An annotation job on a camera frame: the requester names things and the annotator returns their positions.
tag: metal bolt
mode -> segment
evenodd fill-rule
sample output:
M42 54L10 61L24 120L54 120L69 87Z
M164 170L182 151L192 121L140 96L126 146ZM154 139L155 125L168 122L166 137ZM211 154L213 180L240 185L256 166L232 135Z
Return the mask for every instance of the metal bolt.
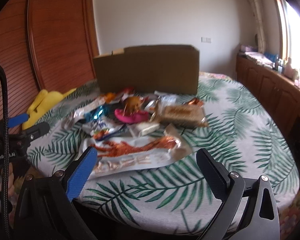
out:
M32 174L28 174L28 175L26 176L26 180L31 180L31 179L33 179L33 175L32 175Z
M239 177L239 173L235 172L235 171L231 171L230 172L230 176L234 179L238 178Z
M63 175L63 170L58 170L54 173L54 176L61 177Z
M269 180L269 178L266 175L261 175L261 179L263 181L268 181Z

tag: white wall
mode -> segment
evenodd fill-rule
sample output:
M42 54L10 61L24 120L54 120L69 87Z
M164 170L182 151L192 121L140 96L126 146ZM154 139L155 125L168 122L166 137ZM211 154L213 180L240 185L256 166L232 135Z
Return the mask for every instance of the white wall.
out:
M279 18L275 0L262 0L264 29L267 38L266 51L280 54Z
M254 45L247 0L94 0L101 53L144 44L191 44L200 69L232 76L239 43ZM212 43L201 43L201 37Z

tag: pink bowl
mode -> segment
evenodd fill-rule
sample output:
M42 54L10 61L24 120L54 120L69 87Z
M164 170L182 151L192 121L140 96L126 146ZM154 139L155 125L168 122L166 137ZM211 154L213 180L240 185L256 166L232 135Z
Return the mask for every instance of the pink bowl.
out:
M138 123L138 122L145 122L148 121L148 112L139 110L137 113L131 115L123 115L122 109L116 109L114 111L114 115L118 118L121 122L124 123Z

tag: leaf print tablecloth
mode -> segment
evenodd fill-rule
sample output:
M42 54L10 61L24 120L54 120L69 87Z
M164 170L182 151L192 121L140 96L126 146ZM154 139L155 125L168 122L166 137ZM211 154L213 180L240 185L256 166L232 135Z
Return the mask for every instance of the leaf print tablecloth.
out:
M98 94L97 81L89 82L39 120L48 122L51 130L31 143L28 155L30 162L46 176L65 169L87 137L80 124L63 130L61 121ZM192 97L182 96L181 100ZM106 217L144 230L198 234L221 204L195 161L195 153L204 147L229 171L247 178L266 174L279 210L289 206L299 189L297 167L282 134L256 98L238 82L210 77L200 78L197 97L205 101L209 127L178 128L193 149L191 155L158 169L88 180L78 201ZM162 136L163 130L161 127L151 135ZM238 225L245 203L246 199L230 230Z

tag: cardboard box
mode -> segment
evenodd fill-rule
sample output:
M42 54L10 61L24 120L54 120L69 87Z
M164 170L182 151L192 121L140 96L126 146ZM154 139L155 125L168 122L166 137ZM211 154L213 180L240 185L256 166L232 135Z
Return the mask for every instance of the cardboard box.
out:
M103 93L126 87L139 92L197 93L199 51L190 45L127 47L95 57L93 64Z

